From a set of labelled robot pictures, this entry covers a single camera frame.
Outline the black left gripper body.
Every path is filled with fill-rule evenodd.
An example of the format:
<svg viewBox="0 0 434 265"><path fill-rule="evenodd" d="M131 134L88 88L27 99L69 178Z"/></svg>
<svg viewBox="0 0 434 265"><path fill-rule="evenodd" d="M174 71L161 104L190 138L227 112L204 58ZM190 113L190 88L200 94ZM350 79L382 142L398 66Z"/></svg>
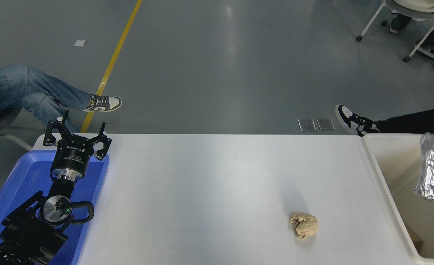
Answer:
<svg viewBox="0 0 434 265"><path fill-rule="evenodd" d="M61 170L73 170L76 173L86 173L90 157L94 153L93 146L98 140L79 135L62 138L57 144L57 153L51 166L51 173Z"/></svg>

